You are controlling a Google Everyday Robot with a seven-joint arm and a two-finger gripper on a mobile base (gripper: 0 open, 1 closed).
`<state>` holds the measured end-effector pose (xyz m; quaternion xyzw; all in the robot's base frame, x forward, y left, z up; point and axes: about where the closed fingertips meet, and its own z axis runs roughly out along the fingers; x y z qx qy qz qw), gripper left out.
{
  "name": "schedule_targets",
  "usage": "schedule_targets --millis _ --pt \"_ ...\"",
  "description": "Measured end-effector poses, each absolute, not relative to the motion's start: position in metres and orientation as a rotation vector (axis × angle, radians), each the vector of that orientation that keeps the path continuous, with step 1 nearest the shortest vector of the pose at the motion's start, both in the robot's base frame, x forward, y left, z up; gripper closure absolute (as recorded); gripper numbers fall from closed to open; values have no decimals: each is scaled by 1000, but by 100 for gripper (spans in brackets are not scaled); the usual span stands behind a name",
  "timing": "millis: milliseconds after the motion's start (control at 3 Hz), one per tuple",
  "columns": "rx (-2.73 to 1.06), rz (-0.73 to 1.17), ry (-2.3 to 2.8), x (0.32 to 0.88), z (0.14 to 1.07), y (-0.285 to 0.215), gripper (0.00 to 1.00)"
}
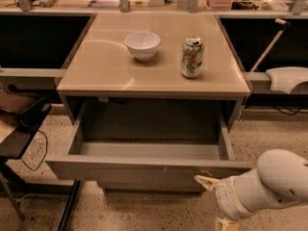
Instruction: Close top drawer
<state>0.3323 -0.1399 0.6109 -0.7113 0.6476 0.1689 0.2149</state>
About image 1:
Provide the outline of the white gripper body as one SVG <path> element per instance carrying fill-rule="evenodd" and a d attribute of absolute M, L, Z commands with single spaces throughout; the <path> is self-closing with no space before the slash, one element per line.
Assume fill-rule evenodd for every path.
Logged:
<path fill-rule="evenodd" d="M 216 201 L 219 209 L 229 219 L 240 220 L 253 216 L 240 201 L 235 188 L 236 176 L 224 178 L 217 183 Z"/>

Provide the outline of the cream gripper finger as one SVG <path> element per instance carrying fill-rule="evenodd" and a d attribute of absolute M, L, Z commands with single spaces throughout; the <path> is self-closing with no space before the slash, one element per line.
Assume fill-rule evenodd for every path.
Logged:
<path fill-rule="evenodd" d="M 210 192 L 214 192 L 217 188 L 217 184 L 220 182 L 219 179 L 202 176 L 202 175 L 195 175 L 194 180 L 199 183 L 203 188 Z"/>
<path fill-rule="evenodd" d="M 215 231 L 239 231 L 240 224 L 229 218 L 216 218 Z"/>

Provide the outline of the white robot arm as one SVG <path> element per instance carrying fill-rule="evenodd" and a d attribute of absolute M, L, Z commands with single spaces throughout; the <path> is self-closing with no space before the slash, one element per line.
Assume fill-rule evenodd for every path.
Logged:
<path fill-rule="evenodd" d="M 241 175 L 223 179 L 195 175 L 194 180 L 215 193 L 219 209 L 230 221 L 308 202 L 308 161 L 288 150 L 266 151 L 256 168 Z"/>

